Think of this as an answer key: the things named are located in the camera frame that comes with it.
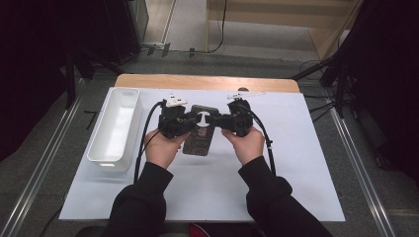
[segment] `white container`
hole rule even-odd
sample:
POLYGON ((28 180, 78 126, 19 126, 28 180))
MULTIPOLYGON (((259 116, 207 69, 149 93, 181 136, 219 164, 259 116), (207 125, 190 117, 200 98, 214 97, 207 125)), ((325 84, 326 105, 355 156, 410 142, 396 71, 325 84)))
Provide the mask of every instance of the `white container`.
POLYGON ((125 172, 131 163, 141 112, 138 89, 110 88, 87 158, 104 171, 125 172))

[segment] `black sleeve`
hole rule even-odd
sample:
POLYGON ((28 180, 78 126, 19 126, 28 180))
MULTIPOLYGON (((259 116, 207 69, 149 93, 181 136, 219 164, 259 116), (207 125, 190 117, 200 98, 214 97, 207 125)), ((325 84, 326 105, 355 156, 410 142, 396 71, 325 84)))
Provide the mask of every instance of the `black sleeve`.
POLYGON ((163 193, 172 178, 167 170, 146 162, 138 182, 115 198, 102 236, 158 236, 166 217, 163 193))
POLYGON ((268 236, 332 236, 296 199, 286 179, 275 177, 261 156, 244 165, 247 210, 268 236))

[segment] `white paper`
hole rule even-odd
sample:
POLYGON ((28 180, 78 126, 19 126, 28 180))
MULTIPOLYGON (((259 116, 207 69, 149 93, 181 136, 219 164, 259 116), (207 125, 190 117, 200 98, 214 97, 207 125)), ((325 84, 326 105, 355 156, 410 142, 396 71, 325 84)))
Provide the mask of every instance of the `white paper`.
MULTIPOLYGON (((83 156, 68 193, 60 219, 107 219, 115 196, 132 184, 135 158, 146 117, 152 106, 170 94, 188 100, 192 105, 217 108, 229 114, 227 95, 237 92, 140 89, 143 105, 141 124, 126 173, 107 173, 83 156)), ((315 133, 305 100, 300 93, 266 93, 245 98, 252 111, 263 122, 273 140, 277 175, 286 178, 295 197, 320 221, 344 221, 323 152, 315 133)), ((158 108, 148 131, 158 124, 158 108)), ((246 209, 248 188, 238 175, 241 165, 232 145, 216 128, 209 155, 176 155, 169 171, 174 175, 164 196, 167 201, 166 220, 174 221, 252 221, 246 209)))

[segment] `phone screen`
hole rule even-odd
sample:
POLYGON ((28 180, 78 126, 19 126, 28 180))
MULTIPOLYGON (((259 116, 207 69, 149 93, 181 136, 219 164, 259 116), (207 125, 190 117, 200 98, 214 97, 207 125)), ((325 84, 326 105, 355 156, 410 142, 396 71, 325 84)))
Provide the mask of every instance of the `phone screen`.
POLYGON ((187 155, 207 156, 210 151, 210 144, 212 141, 213 132, 215 131, 214 125, 202 126, 205 124, 205 115, 212 116, 218 115, 218 109, 211 107, 203 107, 193 105, 191 112, 202 113, 202 122, 198 123, 191 131, 191 134, 186 138, 183 146, 183 153, 187 155))

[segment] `person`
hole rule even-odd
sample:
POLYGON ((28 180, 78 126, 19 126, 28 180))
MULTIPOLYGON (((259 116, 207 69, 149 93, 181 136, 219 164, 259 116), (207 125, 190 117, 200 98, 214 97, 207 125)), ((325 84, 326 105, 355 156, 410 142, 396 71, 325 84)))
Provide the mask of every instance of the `person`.
MULTIPOLYGON (((158 130, 150 131, 146 141, 158 130)), ((264 136, 250 127, 244 137, 221 133, 232 143, 242 164, 238 171, 249 187, 247 209, 266 236, 332 236, 291 196, 290 184, 274 176, 263 157, 264 136)), ((137 183, 116 197, 102 236, 158 236, 163 230, 166 201, 163 193, 173 175, 167 171, 189 133, 168 139, 156 134, 145 149, 146 162, 137 183)))

